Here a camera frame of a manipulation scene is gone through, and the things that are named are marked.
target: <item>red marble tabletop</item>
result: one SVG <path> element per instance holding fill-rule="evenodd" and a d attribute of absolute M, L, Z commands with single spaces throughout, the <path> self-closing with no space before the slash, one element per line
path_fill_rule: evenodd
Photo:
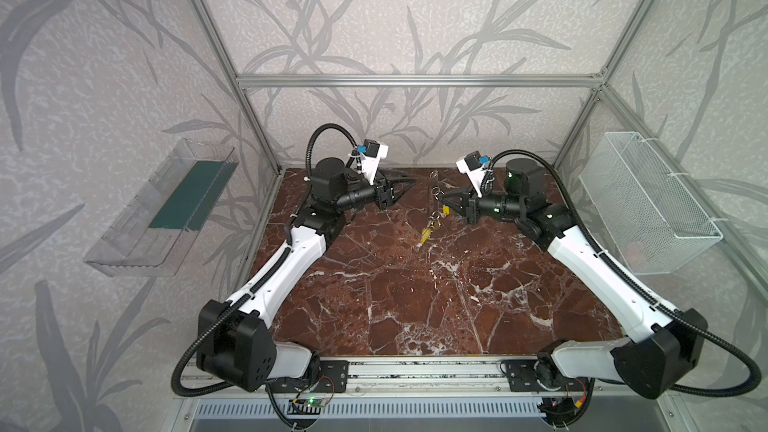
<path fill-rule="evenodd" d="M 481 218 L 467 226 L 452 213 L 420 245 L 434 169 L 400 170 L 416 185 L 389 210 L 368 205 L 344 227 L 283 303 L 276 341 L 325 356 L 533 354 L 559 339 L 621 336 L 586 286 L 514 224 Z M 286 171 L 253 273 L 283 242 L 303 177 L 301 168 Z M 438 178 L 444 191 L 468 185 L 455 169 L 438 169 Z M 548 180 L 550 200 L 560 202 Z"/>

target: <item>green sheet inside bin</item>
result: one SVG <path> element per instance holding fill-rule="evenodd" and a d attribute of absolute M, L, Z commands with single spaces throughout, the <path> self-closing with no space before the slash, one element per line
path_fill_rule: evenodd
<path fill-rule="evenodd" d="M 199 231 L 235 168 L 237 164 L 231 162 L 196 162 L 154 216 L 149 228 Z"/>

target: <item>mesh basket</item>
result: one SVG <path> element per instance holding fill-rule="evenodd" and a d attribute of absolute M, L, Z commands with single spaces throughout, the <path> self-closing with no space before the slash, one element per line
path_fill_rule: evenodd
<path fill-rule="evenodd" d="M 723 235 L 637 132 L 608 132 L 581 183 L 635 274 L 668 274 Z"/>

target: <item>yellow key tag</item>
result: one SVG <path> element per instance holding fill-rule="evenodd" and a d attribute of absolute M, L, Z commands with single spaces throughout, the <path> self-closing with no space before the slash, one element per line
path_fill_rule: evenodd
<path fill-rule="evenodd" d="M 429 240 L 429 236 L 432 235 L 432 229 L 427 227 L 422 231 L 422 244 Z"/>

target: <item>black mounting plate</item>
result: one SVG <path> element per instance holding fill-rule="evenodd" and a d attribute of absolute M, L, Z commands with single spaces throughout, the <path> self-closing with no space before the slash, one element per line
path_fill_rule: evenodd
<path fill-rule="evenodd" d="M 315 392 L 331 392 L 335 389 L 337 394 L 346 392 L 347 376 L 350 372 L 350 363 L 346 360 L 320 360 L 320 375 L 327 375 L 329 379 L 333 380 L 333 388 L 328 380 L 323 379 L 315 387 Z M 296 384 L 296 380 L 292 378 L 279 378 L 272 383 L 272 390 L 275 394 L 295 394 L 297 390 L 301 389 L 301 386 Z"/>
<path fill-rule="evenodd" d="M 534 369 L 536 362 L 537 359 L 502 360 L 502 371 L 504 371 L 507 376 L 510 392 L 560 392 L 566 391 L 566 386 L 568 386 L 568 391 L 573 394 L 579 394 L 581 392 L 581 384 L 577 382 L 576 379 L 563 376 L 557 381 L 557 384 L 560 386 L 559 389 L 545 389 L 536 379 L 536 371 Z M 578 379 L 581 380 L 584 385 L 586 385 L 587 380 L 589 380 L 586 377 L 580 377 Z"/>

